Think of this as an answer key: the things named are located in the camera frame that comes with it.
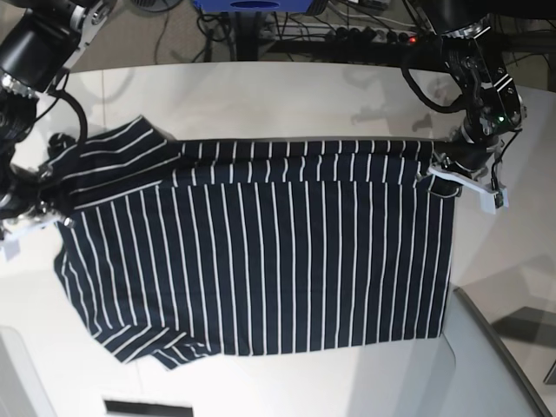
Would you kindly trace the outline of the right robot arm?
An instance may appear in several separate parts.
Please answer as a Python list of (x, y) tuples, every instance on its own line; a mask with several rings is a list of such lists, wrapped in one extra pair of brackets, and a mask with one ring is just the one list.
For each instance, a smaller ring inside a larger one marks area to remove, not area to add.
[(78, 160), (60, 168), (43, 165), (36, 173), (11, 160), (40, 117), (41, 94), (65, 101), (79, 120), (74, 148), (83, 149), (88, 123), (81, 104), (58, 84), (89, 47), (115, 7), (113, 1), (14, 1), (24, 11), (1, 42), (1, 218), (54, 209), (53, 195)]

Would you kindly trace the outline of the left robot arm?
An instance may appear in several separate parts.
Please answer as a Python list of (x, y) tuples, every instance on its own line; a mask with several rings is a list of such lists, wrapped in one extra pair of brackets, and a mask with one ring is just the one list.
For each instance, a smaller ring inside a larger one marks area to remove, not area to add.
[[(450, 143), (440, 149), (440, 164), (449, 171), (474, 175), (486, 167), (500, 146), (500, 138), (518, 135), (526, 117), (490, 23), (489, 13), (470, 1), (416, 1), (416, 11), (428, 32), (418, 35), (401, 65), (413, 93), (428, 108), (441, 114), (466, 113)], [(447, 105), (438, 104), (421, 90), (410, 72), (410, 63), (432, 51), (460, 88)]]

